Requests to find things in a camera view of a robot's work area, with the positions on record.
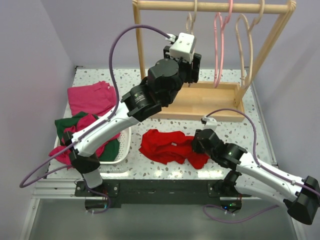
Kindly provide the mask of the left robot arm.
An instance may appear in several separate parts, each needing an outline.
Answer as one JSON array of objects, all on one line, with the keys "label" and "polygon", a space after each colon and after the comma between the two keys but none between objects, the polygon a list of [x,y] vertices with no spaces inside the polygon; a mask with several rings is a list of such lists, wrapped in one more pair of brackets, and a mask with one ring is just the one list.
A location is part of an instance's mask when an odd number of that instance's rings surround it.
[{"label": "left robot arm", "polygon": [[107,114],[80,131],[64,133],[62,139],[70,147],[71,166],[81,174],[85,189],[92,196],[99,196],[104,190],[96,150],[121,131],[172,104],[183,84],[198,82],[201,54],[193,53],[191,61],[187,61],[181,53],[174,55],[173,48],[166,46],[163,56]]}]

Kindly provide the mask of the red t shirt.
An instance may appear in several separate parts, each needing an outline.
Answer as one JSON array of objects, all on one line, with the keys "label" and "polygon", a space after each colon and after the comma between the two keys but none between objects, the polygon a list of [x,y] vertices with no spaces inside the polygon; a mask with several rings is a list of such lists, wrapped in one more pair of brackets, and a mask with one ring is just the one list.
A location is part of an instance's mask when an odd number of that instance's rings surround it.
[{"label": "red t shirt", "polygon": [[196,153],[192,149],[194,137],[181,131],[160,132],[150,129],[142,136],[139,151],[148,159],[161,164],[177,162],[183,164],[186,160],[200,170],[210,159],[204,153]]}]

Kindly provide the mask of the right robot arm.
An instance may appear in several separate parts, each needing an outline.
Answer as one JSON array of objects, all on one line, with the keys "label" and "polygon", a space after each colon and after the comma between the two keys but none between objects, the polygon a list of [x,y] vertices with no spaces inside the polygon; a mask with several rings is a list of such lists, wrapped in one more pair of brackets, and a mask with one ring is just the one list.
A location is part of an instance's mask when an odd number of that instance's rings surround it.
[{"label": "right robot arm", "polygon": [[213,191],[265,199],[286,208],[298,222],[313,223],[320,207],[320,185],[314,177],[295,176],[262,162],[245,148],[224,143],[212,129],[196,130],[192,149],[229,170],[223,180],[211,185]]}]

